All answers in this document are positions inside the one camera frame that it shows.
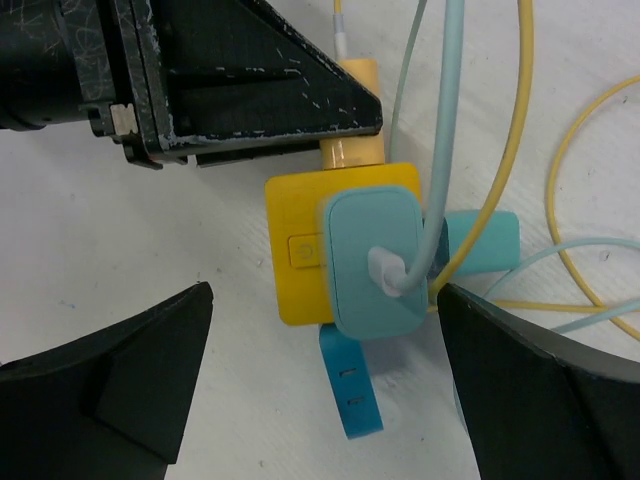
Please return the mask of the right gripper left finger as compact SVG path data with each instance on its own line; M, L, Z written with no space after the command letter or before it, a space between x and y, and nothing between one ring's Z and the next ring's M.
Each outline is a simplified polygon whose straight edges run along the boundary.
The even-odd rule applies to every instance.
M214 294L148 310L1 367L4 479L162 479L176 463Z

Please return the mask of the light teal usb charger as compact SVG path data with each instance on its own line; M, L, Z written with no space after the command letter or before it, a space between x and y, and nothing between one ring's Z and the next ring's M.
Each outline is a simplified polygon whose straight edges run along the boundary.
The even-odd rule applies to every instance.
M408 334L426 316L426 281L400 288L418 252L422 219L401 186L352 188L318 208L323 274L333 321L356 340Z

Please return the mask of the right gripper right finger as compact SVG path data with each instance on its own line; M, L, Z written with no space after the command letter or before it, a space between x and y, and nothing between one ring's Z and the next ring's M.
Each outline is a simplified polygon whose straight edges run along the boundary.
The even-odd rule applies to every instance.
M482 478L638 478L638 363L455 285L437 305Z

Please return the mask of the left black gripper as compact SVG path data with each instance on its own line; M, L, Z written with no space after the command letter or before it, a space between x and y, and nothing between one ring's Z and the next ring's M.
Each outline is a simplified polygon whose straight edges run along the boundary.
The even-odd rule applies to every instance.
M2 129L86 121L128 162L161 169L140 32L131 1L2 2Z

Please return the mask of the teal plug adapter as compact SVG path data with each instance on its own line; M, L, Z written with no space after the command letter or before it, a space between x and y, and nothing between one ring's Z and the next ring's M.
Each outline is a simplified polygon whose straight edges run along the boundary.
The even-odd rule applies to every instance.
M436 255L427 278L435 279L462 245L478 211L453 211L444 216ZM509 271L520 262L520 222L510 211L495 211L456 275Z

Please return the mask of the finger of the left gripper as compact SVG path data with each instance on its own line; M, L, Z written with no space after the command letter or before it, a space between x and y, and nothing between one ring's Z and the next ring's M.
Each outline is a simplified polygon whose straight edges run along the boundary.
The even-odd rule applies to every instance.
M374 135L381 104L266 1L134 1L158 144L195 155L197 135Z
M318 150L321 140L333 140L340 137L367 138L367 135L362 133L346 135L342 133L341 135L330 135L328 137L281 136L226 139L197 135L195 143L199 150L195 154L196 164L201 168L206 168L270 156Z

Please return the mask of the yellow cube power socket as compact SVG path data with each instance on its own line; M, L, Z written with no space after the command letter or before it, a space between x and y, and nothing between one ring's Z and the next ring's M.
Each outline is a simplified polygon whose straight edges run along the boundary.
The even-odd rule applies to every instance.
M399 185L417 198L416 167L392 163L328 169L270 178L265 184L266 218L280 319L289 326L333 321L319 245L319 204L351 188Z

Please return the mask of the blue plug adapter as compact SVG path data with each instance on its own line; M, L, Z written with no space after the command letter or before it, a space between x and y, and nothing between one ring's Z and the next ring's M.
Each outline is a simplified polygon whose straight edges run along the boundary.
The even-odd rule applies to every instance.
M355 439L382 431L360 342L343 335L334 324L325 324L319 330L319 347L346 437Z

